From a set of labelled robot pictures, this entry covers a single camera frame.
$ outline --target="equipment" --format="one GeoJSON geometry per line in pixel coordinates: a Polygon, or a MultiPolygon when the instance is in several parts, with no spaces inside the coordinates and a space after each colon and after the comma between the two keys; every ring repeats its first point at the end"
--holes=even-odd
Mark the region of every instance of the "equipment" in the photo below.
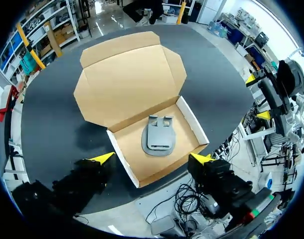
{"type": "Polygon", "coordinates": [[[260,32],[255,39],[255,43],[260,48],[263,48],[267,44],[268,41],[269,41],[269,38],[266,36],[266,34],[264,32],[260,32]]]}
{"type": "Polygon", "coordinates": [[[72,218],[82,211],[95,193],[101,193],[106,187],[110,176],[107,160],[113,155],[114,152],[77,161],[75,170],[53,182],[53,191],[36,181],[18,186],[12,196],[26,217],[45,213],[72,218]]]}
{"type": "Polygon", "coordinates": [[[253,233],[259,235],[266,228],[263,219],[276,207],[280,195],[271,195],[267,188],[254,194],[252,182],[236,176],[225,160],[191,153],[188,171],[196,181],[198,192],[211,195],[219,205],[213,218],[223,218],[227,213],[232,215],[225,231],[234,238],[248,238],[253,233]]]}
{"type": "MultiPolygon", "coordinates": [[[[264,120],[273,119],[275,122],[275,127],[271,124],[266,127],[268,132],[266,131],[264,135],[268,135],[267,140],[274,144],[289,141],[297,143],[301,148],[304,138],[297,133],[300,128],[304,129],[304,120],[301,117],[304,112],[304,70],[301,65],[290,58],[282,60],[279,62],[276,74],[266,66],[252,73],[246,86],[250,87],[256,83],[265,97],[259,105],[267,101],[271,108],[269,111],[257,114],[257,117],[264,120]],[[295,101],[299,107],[296,113],[292,101],[295,101]]],[[[244,140],[254,137],[252,134],[244,140]]]]}

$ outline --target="yellow pole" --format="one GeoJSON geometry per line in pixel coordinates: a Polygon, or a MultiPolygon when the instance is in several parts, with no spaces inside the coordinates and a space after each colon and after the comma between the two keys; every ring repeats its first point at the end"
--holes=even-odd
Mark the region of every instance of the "yellow pole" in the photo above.
{"type": "Polygon", "coordinates": [[[186,7],[186,2],[185,2],[185,0],[184,0],[184,2],[182,2],[180,14],[178,15],[176,24],[181,24],[181,23],[182,23],[182,16],[183,16],[183,14],[184,14],[185,7],[186,7]]]}
{"type": "Polygon", "coordinates": [[[41,67],[41,69],[45,69],[45,65],[42,63],[42,61],[39,59],[39,57],[37,56],[37,54],[34,52],[34,50],[32,49],[32,47],[29,44],[29,41],[27,39],[27,37],[25,36],[21,26],[19,23],[17,23],[16,25],[17,30],[19,32],[19,35],[23,41],[23,44],[25,45],[25,47],[27,48],[27,50],[30,52],[31,56],[33,57],[33,59],[37,62],[37,64],[41,67]]]}

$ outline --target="person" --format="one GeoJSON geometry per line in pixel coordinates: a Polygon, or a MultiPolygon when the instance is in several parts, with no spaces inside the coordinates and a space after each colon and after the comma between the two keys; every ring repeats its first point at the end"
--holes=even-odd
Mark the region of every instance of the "person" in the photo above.
{"type": "Polygon", "coordinates": [[[164,12],[162,3],[162,0],[134,0],[134,2],[126,5],[123,11],[137,23],[136,26],[143,26],[147,24],[148,21],[153,25],[156,19],[164,12]],[[136,12],[144,8],[152,9],[153,13],[149,20],[136,12]]]}

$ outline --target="round table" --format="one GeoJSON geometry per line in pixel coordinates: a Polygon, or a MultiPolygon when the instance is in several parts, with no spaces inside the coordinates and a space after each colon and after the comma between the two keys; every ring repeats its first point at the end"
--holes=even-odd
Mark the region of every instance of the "round table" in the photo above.
{"type": "MultiPolygon", "coordinates": [[[[62,179],[82,158],[114,151],[106,128],[86,122],[73,96],[82,67],[84,49],[136,32],[153,31],[161,44],[180,54],[187,79],[184,97],[203,127],[209,145],[206,155],[218,148],[236,129],[253,103],[243,79],[222,53],[203,36],[183,25],[154,25],[117,31],[99,37],[56,59],[27,89],[22,110],[21,141],[26,171],[31,182],[46,187],[62,179]]],[[[183,165],[166,177],[136,189],[118,158],[106,189],[94,195],[83,214],[107,210],[151,193],[187,169],[183,165]]]]}

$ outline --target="open cardboard box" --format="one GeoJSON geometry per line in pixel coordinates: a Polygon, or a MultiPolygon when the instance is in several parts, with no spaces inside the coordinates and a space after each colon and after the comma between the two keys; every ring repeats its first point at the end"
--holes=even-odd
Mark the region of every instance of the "open cardboard box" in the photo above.
{"type": "Polygon", "coordinates": [[[180,97],[186,79],[180,56],[153,32],[111,39],[81,55],[83,71],[74,96],[86,121],[107,127],[118,158],[134,185],[144,187],[185,164],[209,143],[180,97]],[[164,157],[146,154],[142,132],[149,115],[173,116],[176,144],[164,157]]]}

